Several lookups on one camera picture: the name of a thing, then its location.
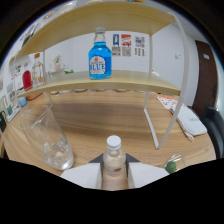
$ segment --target wooden shelf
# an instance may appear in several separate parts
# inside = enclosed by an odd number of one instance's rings
[[[93,33],[96,27],[105,27],[106,31],[153,35],[174,22],[171,15],[150,6],[128,2],[94,3],[78,7],[50,21],[23,46],[17,58],[43,52],[76,36]]]
[[[50,78],[47,84],[20,93],[18,97],[68,89],[130,89],[180,95],[180,89],[170,82],[150,73],[112,71],[112,78],[91,80],[89,72],[77,72]]]

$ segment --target white bottle cap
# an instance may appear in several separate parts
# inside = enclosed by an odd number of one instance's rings
[[[95,33],[105,33],[105,28],[104,27],[97,27],[95,29]]]
[[[107,138],[107,147],[110,150],[118,150],[121,147],[121,139],[116,135]]]

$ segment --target tabletop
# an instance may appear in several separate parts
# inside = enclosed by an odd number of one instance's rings
[[[64,131],[74,154],[72,167],[85,165],[107,149],[106,140],[118,135],[122,150],[140,162],[160,167],[174,153],[184,155],[189,165],[215,160],[215,151],[208,134],[196,136],[190,141],[175,122],[161,149],[156,149],[144,114],[146,93],[115,90],[74,92],[52,95],[52,111]],[[28,111],[38,105],[49,104],[47,94],[42,94],[22,109]],[[150,94],[147,111],[151,118],[158,141],[171,120],[171,113]],[[7,123],[4,131],[4,146],[12,161],[37,166],[54,175],[63,171],[45,164],[28,143],[21,127],[22,113]],[[119,177],[103,173],[102,190],[128,189],[126,171]]]

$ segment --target small bottle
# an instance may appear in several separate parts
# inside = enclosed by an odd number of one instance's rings
[[[24,64],[24,73],[23,73],[23,88],[25,91],[32,89],[33,83],[31,80],[31,73],[28,70],[28,63]]]
[[[106,46],[105,29],[95,29],[94,47],[89,51],[90,79],[111,78],[112,52]]]
[[[32,68],[33,87],[36,88],[45,83],[43,64],[39,61],[40,53],[34,55],[35,63]]]
[[[126,154],[121,147],[121,139],[112,135],[107,138],[108,150],[103,154],[105,170],[110,176],[119,176],[124,171]]]

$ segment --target door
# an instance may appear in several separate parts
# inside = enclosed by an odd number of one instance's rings
[[[205,106],[214,106],[217,94],[217,68],[210,46],[195,41],[199,58],[198,88],[192,109],[200,117]]]

